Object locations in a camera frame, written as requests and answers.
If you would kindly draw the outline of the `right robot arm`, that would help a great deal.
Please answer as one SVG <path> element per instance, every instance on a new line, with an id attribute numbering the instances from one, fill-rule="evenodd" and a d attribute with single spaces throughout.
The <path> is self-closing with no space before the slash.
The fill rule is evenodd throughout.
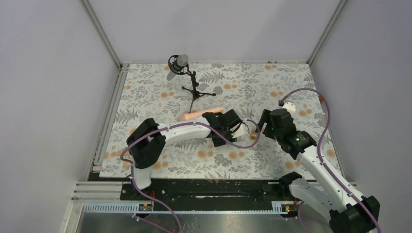
<path id="1" fill-rule="evenodd" d="M 378 224 L 380 203 L 374 196 L 366 197 L 330 165 L 315 140 L 299 131 L 287 109 L 263 110 L 257 129 L 274 139 L 281 149 L 305 168 L 321 189 L 313 187 L 301 175 L 291 172 L 280 178 L 279 195 L 305 202 L 328 221 L 334 233 L 368 233 Z"/>

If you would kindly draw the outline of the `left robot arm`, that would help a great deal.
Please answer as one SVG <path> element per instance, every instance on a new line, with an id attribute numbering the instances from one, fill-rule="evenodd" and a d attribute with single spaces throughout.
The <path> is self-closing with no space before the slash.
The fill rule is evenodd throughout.
<path id="1" fill-rule="evenodd" d="M 189 139 L 212 139 L 215 147 L 234 143 L 249 133 L 245 121 L 234 110 L 226 113 L 203 112 L 199 116 L 174 124 L 158 124 L 153 118 L 144 120 L 127 138 L 132 156 L 132 193 L 140 200 L 151 192 L 151 170 L 166 146 Z"/>

